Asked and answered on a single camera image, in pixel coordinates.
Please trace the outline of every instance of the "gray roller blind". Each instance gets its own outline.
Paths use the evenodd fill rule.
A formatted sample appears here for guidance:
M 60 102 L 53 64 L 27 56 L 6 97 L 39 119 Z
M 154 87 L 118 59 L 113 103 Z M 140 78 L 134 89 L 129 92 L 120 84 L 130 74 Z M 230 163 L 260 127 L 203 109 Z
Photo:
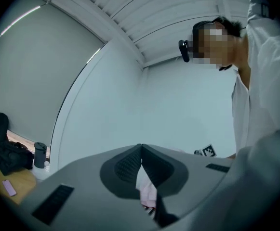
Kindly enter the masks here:
M 49 146 L 66 93 L 102 45 L 90 31 L 49 4 L 4 33 L 0 38 L 0 112 L 9 117 L 10 130 Z

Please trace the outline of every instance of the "wooden table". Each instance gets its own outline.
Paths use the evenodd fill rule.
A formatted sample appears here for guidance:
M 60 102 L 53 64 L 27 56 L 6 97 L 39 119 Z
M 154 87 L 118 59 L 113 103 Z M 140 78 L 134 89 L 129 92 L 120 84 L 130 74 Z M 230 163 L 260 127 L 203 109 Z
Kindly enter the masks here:
M 17 194 L 10 197 L 5 190 L 2 181 L 9 180 Z M 20 204 L 24 197 L 36 186 L 34 175 L 26 168 L 4 176 L 0 171 L 0 194 L 11 199 L 16 204 Z

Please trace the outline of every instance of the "phone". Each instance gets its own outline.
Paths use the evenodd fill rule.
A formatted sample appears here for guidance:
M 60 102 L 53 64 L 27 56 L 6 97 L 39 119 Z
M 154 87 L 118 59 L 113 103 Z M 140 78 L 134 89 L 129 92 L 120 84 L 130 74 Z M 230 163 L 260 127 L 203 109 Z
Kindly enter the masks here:
M 7 193 L 9 194 L 9 196 L 15 196 L 16 195 L 16 191 L 15 189 L 12 187 L 11 183 L 9 180 L 3 180 L 3 185 L 7 191 Z

